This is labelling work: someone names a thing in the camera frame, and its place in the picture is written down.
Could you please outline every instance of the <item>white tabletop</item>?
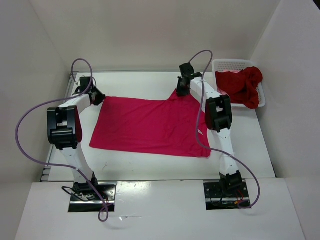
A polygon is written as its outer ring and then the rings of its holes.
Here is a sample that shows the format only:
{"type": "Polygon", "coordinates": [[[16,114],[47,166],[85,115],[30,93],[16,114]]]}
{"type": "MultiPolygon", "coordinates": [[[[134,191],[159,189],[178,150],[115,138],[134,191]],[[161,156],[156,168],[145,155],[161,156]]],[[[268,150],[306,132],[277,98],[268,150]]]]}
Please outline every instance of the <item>white tabletop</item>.
{"type": "MultiPolygon", "coordinates": [[[[76,80],[89,73],[78,73],[76,80]]],[[[97,88],[107,96],[166,100],[177,87],[179,72],[97,72],[97,88]]],[[[205,79],[215,86],[213,74],[205,79]]],[[[159,154],[102,150],[89,147],[98,121],[99,106],[90,106],[80,115],[83,130],[82,149],[88,165],[99,181],[198,180],[219,179],[220,153],[210,158],[179,157],[159,154]]],[[[258,178],[274,178],[275,173],[261,132],[256,111],[232,108],[231,141],[235,156],[249,166],[258,178]]],[[[210,145],[213,144],[208,132],[210,145]]],[[[50,163],[65,163],[63,155],[53,148],[50,163]]],[[[244,179],[252,178],[241,165],[244,179]]],[[[71,170],[52,167],[49,181],[73,181],[71,170]]]]}
{"type": "MultiPolygon", "coordinates": [[[[251,201],[257,186],[248,179],[251,201]]],[[[282,178],[260,179],[252,209],[206,210],[202,180],[118,182],[115,212],[68,213],[71,182],[34,183],[16,240],[304,240],[282,178]]]]}

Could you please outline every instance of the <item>white wall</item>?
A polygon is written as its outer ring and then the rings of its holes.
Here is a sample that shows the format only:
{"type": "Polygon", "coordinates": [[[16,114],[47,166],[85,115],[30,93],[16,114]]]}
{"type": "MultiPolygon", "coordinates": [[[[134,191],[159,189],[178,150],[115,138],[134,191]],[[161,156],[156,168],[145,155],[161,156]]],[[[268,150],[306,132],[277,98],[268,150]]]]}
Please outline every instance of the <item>white wall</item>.
{"type": "MultiPolygon", "coordinates": [[[[39,181],[42,169],[16,147],[16,124],[27,109],[63,96],[68,72],[28,1],[0,1],[0,32],[0,238],[12,240],[31,183],[39,181]]],[[[48,154],[46,134],[43,107],[20,130],[22,145],[40,160],[48,154]]]]}
{"type": "Polygon", "coordinates": [[[320,10],[281,0],[251,58],[263,73],[257,110],[278,177],[287,178],[308,240],[320,239],[320,10]]]}
{"type": "MultiPolygon", "coordinates": [[[[95,70],[177,70],[203,49],[213,50],[215,58],[249,59],[279,3],[30,1],[64,62],[84,57],[95,70]]],[[[207,61],[204,55],[196,62],[203,67],[207,61]]]]}

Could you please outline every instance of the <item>metal plate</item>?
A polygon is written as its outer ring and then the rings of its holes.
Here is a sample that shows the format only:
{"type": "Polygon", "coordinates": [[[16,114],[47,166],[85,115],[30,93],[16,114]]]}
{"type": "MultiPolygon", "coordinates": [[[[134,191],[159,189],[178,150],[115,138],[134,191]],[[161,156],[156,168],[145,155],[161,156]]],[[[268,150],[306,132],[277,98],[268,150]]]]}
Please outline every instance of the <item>metal plate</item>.
{"type": "MultiPolygon", "coordinates": [[[[112,204],[108,207],[109,212],[115,211],[116,200],[116,186],[114,182],[99,182],[98,191],[107,199],[108,204],[112,204]]],[[[98,196],[94,196],[93,200],[80,200],[74,196],[70,198],[69,213],[87,213],[87,212],[99,212],[103,208],[102,201],[98,196]]]]}
{"type": "Polygon", "coordinates": [[[222,191],[218,180],[203,181],[203,187],[207,210],[239,209],[239,201],[242,201],[241,207],[248,207],[250,205],[249,193],[245,181],[242,182],[239,189],[228,193],[222,191]]]}

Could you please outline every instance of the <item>laundry basket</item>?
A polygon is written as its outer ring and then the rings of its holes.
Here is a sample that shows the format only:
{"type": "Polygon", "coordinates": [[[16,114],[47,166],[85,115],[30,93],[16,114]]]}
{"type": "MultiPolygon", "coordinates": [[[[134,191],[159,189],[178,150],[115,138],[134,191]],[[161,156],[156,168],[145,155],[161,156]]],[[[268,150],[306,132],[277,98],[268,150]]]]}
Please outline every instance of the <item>laundry basket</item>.
{"type": "MultiPolygon", "coordinates": [[[[247,60],[241,60],[241,59],[216,59],[212,61],[212,72],[213,72],[213,80],[217,82],[216,80],[216,72],[225,72],[228,71],[241,71],[248,67],[256,67],[256,65],[252,61],[247,60]]],[[[258,92],[259,97],[259,105],[258,108],[263,107],[266,105],[266,99],[264,90],[262,89],[261,82],[258,84],[258,87],[256,88],[256,91],[258,92]]],[[[237,104],[237,103],[231,103],[231,107],[244,107],[243,104],[237,104]]]]}

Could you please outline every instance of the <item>cable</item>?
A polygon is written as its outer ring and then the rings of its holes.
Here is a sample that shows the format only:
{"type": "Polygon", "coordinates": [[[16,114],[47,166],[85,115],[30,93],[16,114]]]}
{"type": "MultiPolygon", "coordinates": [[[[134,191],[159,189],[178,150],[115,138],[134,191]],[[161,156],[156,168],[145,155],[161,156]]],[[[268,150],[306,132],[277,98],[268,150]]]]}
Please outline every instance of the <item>cable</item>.
{"type": "Polygon", "coordinates": [[[190,59],[190,61],[189,61],[189,63],[190,63],[196,56],[198,56],[199,54],[204,53],[204,52],[211,53],[211,58],[210,58],[209,63],[208,63],[207,66],[205,67],[205,69],[204,69],[204,71],[203,71],[203,74],[202,74],[202,77],[201,77],[201,79],[202,79],[202,81],[201,81],[201,83],[202,83],[202,94],[201,94],[200,108],[199,108],[199,111],[198,111],[198,116],[197,116],[197,118],[196,118],[196,125],[195,125],[195,137],[196,137],[196,141],[198,142],[198,144],[199,144],[201,147],[203,147],[203,148],[205,148],[205,149],[209,149],[209,150],[211,150],[211,151],[215,151],[215,152],[222,153],[222,154],[225,154],[225,155],[229,156],[230,158],[232,158],[233,160],[235,160],[236,162],[238,162],[239,164],[241,164],[242,166],[244,166],[245,169],[247,169],[248,172],[252,175],[252,177],[254,178],[254,180],[255,180],[255,182],[256,182],[257,188],[258,188],[258,194],[257,194],[257,197],[256,197],[255,201],[254,201],[251,205],[249,205],[249,206],[240,206],[239,203],[237,204],[238,208],[240,208],[240,209],[250,209],[250,208],[252,208],[254,205],[257,204],[257,202],[258,202],[258,200],[259,200],[259,198],[260,198],[260,193],[261,193],[260,184],[259,184],[259,181],[258,181],[257,177],[255,176],[255,174],[250,170],[250,168],[249,168],[246,164],[244,164],[242,161],[240,161],[239,159],[237,159],[235,156],[232,156],[230,153],[228,153],[228,152],[226,152],[226,151],[205,146],[205,145],[202,144],[202,142],[201,142],[200,139],[199,139],[199,132],[198,132],[199,121],[200,121],[200,115],[201,115],[202,106],[203,106],[203,104],[204,104],[204,98],[205,98],[204,77],[205,77],[206,71],[208,70],[208,68],[209,68],[209,66],[210,66],[210,64],[211,64],[211,62],[212,62],[212,60],[213,60],[213,58],[214,58],[214,54],[213,54],[213,52],[210,51],[210,50],[202,50],[202,51],[198,52],[196,55],[194,55],[194,56],[190,59]]]}
{"type": "Polygon", "coordinates": [[[86,200],[83,200],[81,197],[77,196],[78,193],[77,193],[77,191],[76,191],[74,188],[68,187],[68,186],[62,186],[61,189],[62,189],[65,193],[69,194],[71,197],[74,197],[74,198],[76,198],[76,199],[78,199],[78,200],[80,200],[80,201],[82,201],[82,202],[87,202],[86,200]]]}
{"type": "Polygon", "coordinates": [[[66,164],[58,164],[58,163],[46,163],[46,162],[42,162],[42,161],[39,161],[39,160],[36,160],[35,158],[33,158],[32,156],[30,156],[28,153],[26,153],[26,151],[22,148],[21,144],[20,144],[20,141],[19,141],[19,127],[22,123],[22,121],[26,118],[26,116],[28,116],[33,110],[36,110],[44,105],[47,105],[47,104],[52,104],[52,103],[56,103],[56,102],[60,102],[60,101],[67,101],[67,100],[70,100],[70,99],[75,99],[77,97],[80,97],[81,95],[85,94],[91,87],[91,84],[93,82],[93,70],[92,70],[92,67],[90,65],[90,63],[83,59],[83,58],[78,58],[76,60],[74,60],[74,62],[72,63],[72,66],[71,66],[71,75],[72,75],[72,78],[73,80],[75,80],[75,76],[74,76],[74,65],[76,62],[78,61],[83,61],[85,62],[89,68],[90,68],[90,82],[87,86],[87,88],[84,90],[84,92],[81,92],[79,95],[77,96],[71,96],[71,97],[67,97],[67,98],[60,98],[60,99],[56,99],[56,100],[51,100],[51,101],[46,101],[44,103],[41,103],[39,105],[36,105],[34,106],[33,108],[29,109],[22,117],[21,119],[18,121],[16,127],[15,127],[15,133],[14,133],[14,136],[15,136],[15,142],[16,142],[16,145],[18,146],[19,150],[22,152],[22,154],[27,157],[28,159],[30,159],[31,161],[37,163],[37,164],[41,164],[41,165],[45,165],[45,166],[53,166],[53,167],[64,167],[64,168],[70,168],[70,169],[73,169],[73,170],[76,170],[86,181],[87,183],[89,184],[89,186],[92,188],[92,190],[97,194],[97,196],[101,199],[102,201],[102,204],[103,204],[103,208],[101,208],[99,214],[98,214],[98,219],[100,222],[106,222],[108,220],[108,217],[109,217],[109,209],[108,209],[108,206],[112,205],[112,204],[107,204],[106,201],[104,200],[104,198],[101,196],[101,194],[99,193],[99,191],[95,188],[95,186],[91,183],[91,181],[86,177],[86,175],[84,175],[84,173],[82,171],[80,171],[78,168],[74,167],[74,166],[71,166],[71,165],[66,165],[66,164]],[[101,218],[101,213],[102,212],[106,212],[106,218],[105,219],[102,219],[101,218]]]}

